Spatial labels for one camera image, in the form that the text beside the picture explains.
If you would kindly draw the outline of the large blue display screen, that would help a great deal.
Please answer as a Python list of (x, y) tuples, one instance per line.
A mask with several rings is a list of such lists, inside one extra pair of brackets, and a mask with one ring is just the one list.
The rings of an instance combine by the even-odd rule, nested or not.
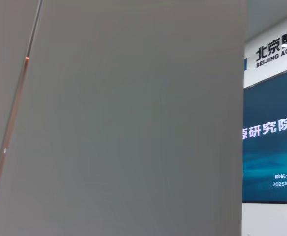
[(244, 90), (245, 203), (287, 203), (287, 72)]

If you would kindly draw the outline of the black wall sign lettering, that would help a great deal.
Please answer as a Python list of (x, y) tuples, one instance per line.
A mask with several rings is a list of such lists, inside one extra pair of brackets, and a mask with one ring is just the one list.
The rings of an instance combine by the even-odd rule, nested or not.
[(287, 55), (287, 32), (282, 34), (281, 37), (272, 40), (266, 46), (259, 47), (256, 55), (256, 68)]

